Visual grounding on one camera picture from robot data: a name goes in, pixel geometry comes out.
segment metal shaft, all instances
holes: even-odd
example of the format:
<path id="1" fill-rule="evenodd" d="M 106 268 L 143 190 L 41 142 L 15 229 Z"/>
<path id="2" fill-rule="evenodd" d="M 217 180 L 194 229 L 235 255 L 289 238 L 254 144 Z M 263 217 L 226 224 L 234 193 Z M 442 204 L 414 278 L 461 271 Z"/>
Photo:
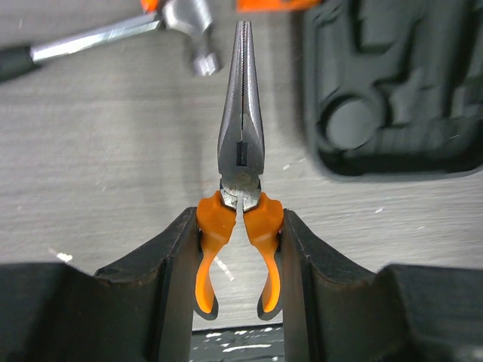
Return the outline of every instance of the metal shaft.
<path id="1" fill-rule="evenodd" d="M 64 55 L 83 51 L 84 49 L 150 32 L 159 28 L 160 25 L 161 20 L 158 14 L 153 11 L 82 34 L 33 46 L 30 50 L 30 56 L 35 64 L 40 64 Z"/>

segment orange object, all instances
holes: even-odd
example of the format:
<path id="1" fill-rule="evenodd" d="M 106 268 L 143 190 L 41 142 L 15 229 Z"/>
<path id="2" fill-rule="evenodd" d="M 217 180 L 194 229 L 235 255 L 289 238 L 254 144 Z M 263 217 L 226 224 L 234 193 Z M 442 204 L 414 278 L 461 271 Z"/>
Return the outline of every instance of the orange object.
<path id="1" fill-rule="evenodd" d="M 258 207 L 243 216 L 250 244 L 258 249 L 265 260 L 269 274 L 262 292 L 263 311 L 270 313 L 280 299 L 280 273 L 275 262 L 279 246 L 278 233 L 284 222 L 284 210 L 280 201 L 260 196 Z"/>
<path id="2" fill-rule="evenodd" d="M 228 244 L 235 227 L 236 211 L 223 206 L 220 191 L 203 198 L 196 210 L 196 221 L 202 231 L 203 260 L 196 275 L 195 296 L 199 308 L 210 314 L 214 306 L 214 291 L 210 279 L 210 266 L 215 256 Z"/>
<path id="3" fill-rule="evenodd" d="M 143 6 L 144 11 L 155 11 L 158 7 L 158 0 L 141 0 L 141 5 Z"/>
<path id="4" fill-rule="evenodd" d="M 321 0 L 237 0 L 237 11 L 292 11 L 306 10 Z"/>

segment black tray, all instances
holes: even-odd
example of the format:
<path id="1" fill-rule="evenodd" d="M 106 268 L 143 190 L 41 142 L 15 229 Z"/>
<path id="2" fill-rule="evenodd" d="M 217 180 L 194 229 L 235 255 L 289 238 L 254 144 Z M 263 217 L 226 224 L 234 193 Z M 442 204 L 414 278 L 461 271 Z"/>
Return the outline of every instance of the black tray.
<path id="1" fill-rule="evenodd" d="M 327 0 L 305 14 L 303 58 L 309 147 L 328 175 L 481 168 L 482 1 Z"/>

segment needle-nose pliers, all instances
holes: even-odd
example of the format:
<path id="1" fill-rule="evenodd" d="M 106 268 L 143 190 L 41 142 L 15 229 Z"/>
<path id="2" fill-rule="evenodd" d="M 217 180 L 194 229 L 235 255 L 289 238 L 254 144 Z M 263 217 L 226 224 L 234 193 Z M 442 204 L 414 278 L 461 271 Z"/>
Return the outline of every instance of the needle-nose pliers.
<path id="1" fill-rule="evenodd" d="M 261 192 L 265 142 L 258 96 L 257 70 L 251 23 L 237 23 L 228 90 L 218 138 L 220 190 L 200 200 L 196 211 L 201 230 L 202 261 L 196 276 L 197 312 L 215 319 L 217 298 L 209 275 L 215 256 L 226 245 L 235 226 L 237 204 L 250 243 L 265 260 L 269 274 L 257 312 L 268 320 L 280 310 L 280 263 L 277 257 L 284 212 L 279 201 Z"/>

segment pliers jaw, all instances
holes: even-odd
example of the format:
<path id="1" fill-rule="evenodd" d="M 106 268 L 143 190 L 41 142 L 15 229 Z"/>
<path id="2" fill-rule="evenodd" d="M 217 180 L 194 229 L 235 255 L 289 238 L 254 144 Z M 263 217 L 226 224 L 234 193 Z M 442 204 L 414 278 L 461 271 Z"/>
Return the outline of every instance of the pliers jaw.
<path id="1" fill-rule="evenodd" d="M 239 21 L 218 138 L 220 190 L 227 207 L 236 209 L 238 198 L 244 212 L 258 205 L 259 176 L 264 164 L 265 140 L 251 23 Z"/>

